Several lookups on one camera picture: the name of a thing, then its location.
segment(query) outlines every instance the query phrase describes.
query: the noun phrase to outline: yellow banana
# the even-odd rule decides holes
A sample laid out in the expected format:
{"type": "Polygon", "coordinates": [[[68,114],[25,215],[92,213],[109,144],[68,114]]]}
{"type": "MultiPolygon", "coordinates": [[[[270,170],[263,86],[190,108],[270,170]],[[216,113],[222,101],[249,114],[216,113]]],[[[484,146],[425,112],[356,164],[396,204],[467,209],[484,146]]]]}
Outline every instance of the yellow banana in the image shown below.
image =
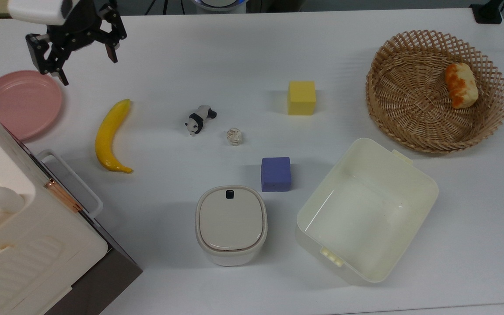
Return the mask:
{"type": "Polygon", "coordinates": [[[124,165],[116,159],[114,152],[112,152],[114,134],[116,134],[116,130],[118,130],[124,118],[128,116],[130,103],[129,98],[117,102],[116,105],[110,109],[108,114],[106,114],[106,117],[104,117],[96,133],[96,140],[94,140],[96,158],[98,158],[100,164],[107,170],[124,173],[132,173],[133,171],[129,167],[124,167],[124,165]]]}

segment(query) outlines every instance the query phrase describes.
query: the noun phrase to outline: wicker basket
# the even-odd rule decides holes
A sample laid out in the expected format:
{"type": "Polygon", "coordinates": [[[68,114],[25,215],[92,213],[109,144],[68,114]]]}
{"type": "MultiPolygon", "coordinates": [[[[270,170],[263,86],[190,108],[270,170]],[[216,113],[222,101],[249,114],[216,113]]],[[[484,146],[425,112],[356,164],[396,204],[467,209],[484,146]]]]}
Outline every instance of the wicker basket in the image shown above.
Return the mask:
{"type": "Polygon", "coordinates": [[[380,48],[367,75],[368,112],[380,130],[416,151],[449,153],[480,143],[504,119],[504,79],[487,56],[450,34],[411,31],[380,48]],[[479,98],[454,109],[446,66],[470,66],[479,98]]]}

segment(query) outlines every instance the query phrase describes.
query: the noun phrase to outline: toy panda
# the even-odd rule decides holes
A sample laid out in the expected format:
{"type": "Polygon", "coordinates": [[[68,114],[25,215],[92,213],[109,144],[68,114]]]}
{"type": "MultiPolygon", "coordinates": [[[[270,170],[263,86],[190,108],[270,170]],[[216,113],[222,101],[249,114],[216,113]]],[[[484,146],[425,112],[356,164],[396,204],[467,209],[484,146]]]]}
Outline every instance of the toy panda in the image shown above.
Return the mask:
{"type": "Polygon", "coordinates": [[[214,119],[217,117],[217,113],[214,112],[210,106],[202,105],[198,107],[190,117],[188,118],[188,122],[185,123],[186,128],[190,132],[190,135],[198,134],[202,131],[203,121],[207,118],[214,119]]]}

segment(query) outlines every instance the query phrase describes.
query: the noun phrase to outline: bread roll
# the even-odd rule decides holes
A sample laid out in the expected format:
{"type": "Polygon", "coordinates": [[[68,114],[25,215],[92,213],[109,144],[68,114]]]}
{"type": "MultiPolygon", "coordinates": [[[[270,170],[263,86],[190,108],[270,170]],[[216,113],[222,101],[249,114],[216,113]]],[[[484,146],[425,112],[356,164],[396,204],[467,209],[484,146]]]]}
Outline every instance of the bread roll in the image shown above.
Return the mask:
{"type": "Polygon", "coordinates": [[[466,108],[478,100],[478,87],[474,73],[465,63],[454,63],[446,67],[444,79],[448,95],[452,99],[452,107],[466,108]]]}

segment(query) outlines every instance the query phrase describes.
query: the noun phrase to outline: yellow cube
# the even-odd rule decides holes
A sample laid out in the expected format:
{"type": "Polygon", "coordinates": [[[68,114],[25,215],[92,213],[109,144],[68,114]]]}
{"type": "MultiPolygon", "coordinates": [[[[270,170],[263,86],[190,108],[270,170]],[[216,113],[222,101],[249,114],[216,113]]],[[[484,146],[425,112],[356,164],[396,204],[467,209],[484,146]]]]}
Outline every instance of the yellow cube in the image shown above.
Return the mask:
{"type": "Polygon", "coordinates": [[[287,94],[288,115],[312,115],[316,107],[316,89],[313,80],[292,80],[287,94]]]}

